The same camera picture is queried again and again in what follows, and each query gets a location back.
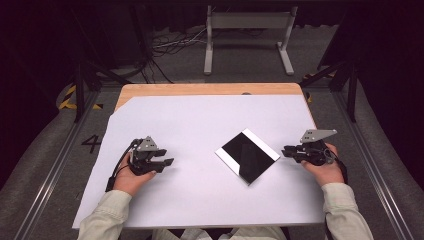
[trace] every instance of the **white paper sheet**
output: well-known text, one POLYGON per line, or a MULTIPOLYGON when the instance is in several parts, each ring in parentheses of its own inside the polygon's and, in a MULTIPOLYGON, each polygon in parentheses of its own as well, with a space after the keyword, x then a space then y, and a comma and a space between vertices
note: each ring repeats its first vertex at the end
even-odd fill
POLYGON ((152 136, 170 167, 133 198, 131 228, 319 223, 321 189, 300 164, 282 156, 315 125, 302 95, 154 96, 132 98, 109 119, 73 228, 92 213, 135 138, 152 136), (249 128, 281 158, 250 186, 215 154, 249 128))

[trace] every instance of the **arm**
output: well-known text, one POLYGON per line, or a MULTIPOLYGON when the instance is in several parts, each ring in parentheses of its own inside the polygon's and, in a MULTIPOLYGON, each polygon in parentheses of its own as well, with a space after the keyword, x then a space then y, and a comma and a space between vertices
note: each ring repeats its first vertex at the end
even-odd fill
MULTIPOLYGON (((328 148, 337 155, 337 149, 328 148)), ((324 212, 327 225, 335 240, 373 239, 365 219, 358 211, 352 189, 344 183, 337 162, 314 166, 302 161, 302 166, 315 176, 324 192, 324 212)))
POLYGON ((105 193, 93 213, 80 225, 78 239, 118 239, 128 218, 129 203, 138 190, 152 179, 156 172, 136 176, 127 167, 129 154, 125 156, 116 176, 113 190, 105 193))

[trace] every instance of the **person's left hand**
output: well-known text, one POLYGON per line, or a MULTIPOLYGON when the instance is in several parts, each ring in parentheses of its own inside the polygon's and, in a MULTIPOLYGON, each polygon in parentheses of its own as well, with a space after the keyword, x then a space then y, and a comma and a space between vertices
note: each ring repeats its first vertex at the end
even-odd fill
POLYGON ((138 190, 156 175, 156 171, 141 176, 135 175, 128 167, 129 157, 130 154, 127 153, 121 162, 121 166, 119 166, 120 171, 116 176, 113 190, 124 191, 134 197, 138 190))

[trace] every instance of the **person's right hand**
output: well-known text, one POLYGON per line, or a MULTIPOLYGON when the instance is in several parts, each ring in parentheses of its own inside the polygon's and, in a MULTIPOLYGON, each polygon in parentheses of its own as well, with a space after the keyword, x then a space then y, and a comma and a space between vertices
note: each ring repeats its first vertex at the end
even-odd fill
MULTIPOLYGON (((336 156, 338 155, 335 146, 328 143, 326 143, 326 145, 336 156)), ((344 183, 342 171, 336 161, 332 164, 326 163, 322 166, 315 166, 302 160, 302 166, 315 176, 320 186, 324 186, 327 183, 344 183)))

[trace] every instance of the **hand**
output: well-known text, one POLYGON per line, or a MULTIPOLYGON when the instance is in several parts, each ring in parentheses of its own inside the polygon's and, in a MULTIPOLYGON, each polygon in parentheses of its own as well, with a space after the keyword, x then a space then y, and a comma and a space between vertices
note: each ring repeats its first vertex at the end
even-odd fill
MULTIPOLYGON (((334 152, 336 156, 338 155, 335 146, 328 143, 325 145, 327 145, 327 147, 334 152)), ((320 186, 324 186, 327 183, 344 183, 342 171, 336 161, 332 164, 326 163, 322 166, 315 166, 305 160, 302 160, 302 166, 315 176, 315 179, 320 186)))
POLYGON ((119 166, 119 172, 113 185, 113 190, 124 191, 131 196, 135 196, 138 190, 155 175, 156 171, 151 171, 141 176, 135 175, 128 166, 128 159, 130 154, 127 153, 122 159, 121 166, 119 166))

